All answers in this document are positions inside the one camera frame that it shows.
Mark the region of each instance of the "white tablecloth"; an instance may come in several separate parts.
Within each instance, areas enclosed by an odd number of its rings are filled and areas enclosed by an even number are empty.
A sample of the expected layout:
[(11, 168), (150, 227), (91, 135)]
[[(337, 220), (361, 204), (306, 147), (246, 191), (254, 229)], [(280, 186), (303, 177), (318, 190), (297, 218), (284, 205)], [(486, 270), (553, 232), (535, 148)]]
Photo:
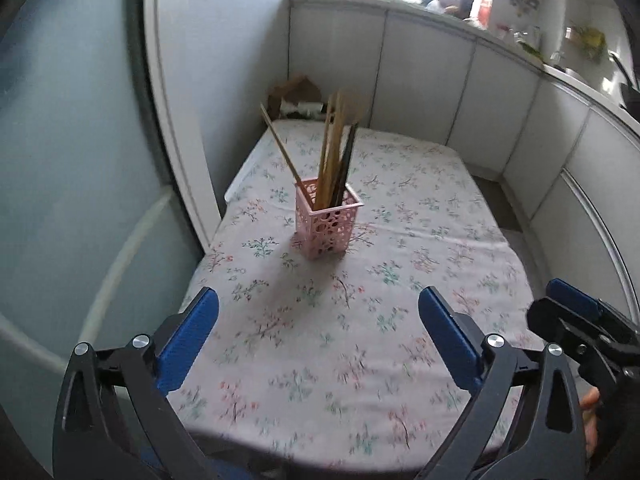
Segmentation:
[[(322, 124), (279, 121), (302, 176)], [(185, 301), (203, 285), (220, 318), (169, 400), (188, 430), (321, 466), (425, 464), (462, 412), (418, 317), (435, 285), (485, 332), (541, 348), (527, 279), (457, 154), (361, 129), (349, 182), (364, 206), (346, 254), (308, 262), (294, 236), (293, 179), (263, 137)], [(506, 432), (508, 401), (494, 438)]]

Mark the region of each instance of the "pink pen holder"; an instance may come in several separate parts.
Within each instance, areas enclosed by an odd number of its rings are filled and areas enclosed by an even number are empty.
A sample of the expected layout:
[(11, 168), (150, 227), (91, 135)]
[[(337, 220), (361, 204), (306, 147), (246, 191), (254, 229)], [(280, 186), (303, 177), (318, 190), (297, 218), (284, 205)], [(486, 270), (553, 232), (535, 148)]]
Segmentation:
[[(316, 178), (302, 181), (312, 199), (316, 197), (316, 181)], [(347, 250), (362, 202), (349, 184), (345, 188), (341, 206), (312, 211), (296, 186), (296, 233), (302, 242), (302, 252), (309, 260), (315, 260), (324, 253)]]

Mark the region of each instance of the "finger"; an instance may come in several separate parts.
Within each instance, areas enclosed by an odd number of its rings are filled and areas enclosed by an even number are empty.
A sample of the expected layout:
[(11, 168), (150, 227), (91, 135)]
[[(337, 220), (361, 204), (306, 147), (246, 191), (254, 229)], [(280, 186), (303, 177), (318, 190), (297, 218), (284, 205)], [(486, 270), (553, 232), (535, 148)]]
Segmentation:
[(580, 400), (580, 407), (583, 410), (590, 410), (600, 400), (600, 392), (597, 388), (592, 388), (588, 393)]
[(587, 457), (590, 458), (593, 455), (598, 445), (598, 431), (596, 428), (597, 419), (592, 416), (584, 426), (584, 437), (586, 443)]

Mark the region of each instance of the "white cabinet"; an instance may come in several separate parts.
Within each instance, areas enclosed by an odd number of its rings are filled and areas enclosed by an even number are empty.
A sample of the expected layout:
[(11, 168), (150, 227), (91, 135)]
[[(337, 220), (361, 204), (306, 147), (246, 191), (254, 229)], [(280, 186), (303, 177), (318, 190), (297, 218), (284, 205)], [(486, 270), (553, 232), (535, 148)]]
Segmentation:
[(548, 80), (540, 88), (504, 177), (528, 218), (558, 176), (589, 111), (569, 89)]
[(549, 270), (629, 317), (616, 267), (596, 226), (564, 178), (558, 178), (531, 227), (538, 236)]
[(592, 112), (568, 162), (609, 229), (640, 290), (640, 142), (604, 115)]
[(447, 145), (465, 162), (502, 173), (538, 81), (522, 63), (478, 45)]
[(390, 13), (371, 127), (444, 144), (472, 51), (471, 40)]
[(291, 9), (289, 75), (303, 73), (327, 99), (343, 89), (363, 99), (370, 117), (385, 15), (379, 9), (296, 4)]

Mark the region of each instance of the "human hand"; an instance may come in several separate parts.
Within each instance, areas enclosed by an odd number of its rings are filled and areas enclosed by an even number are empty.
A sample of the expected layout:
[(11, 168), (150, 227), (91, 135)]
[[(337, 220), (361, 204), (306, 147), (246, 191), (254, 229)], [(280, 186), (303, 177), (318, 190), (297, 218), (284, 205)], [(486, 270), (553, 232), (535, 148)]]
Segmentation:
[(600, 392), (597, 388), (592, 388), (591, 390), (589, 390), (589, 392), (580, 400), (588, 458), (591, 458), (591, 455), (593, 455), (593, 452), (598, 445), (598, 430), (596, 427), (597, 420), (595, 407), (599, 400)]

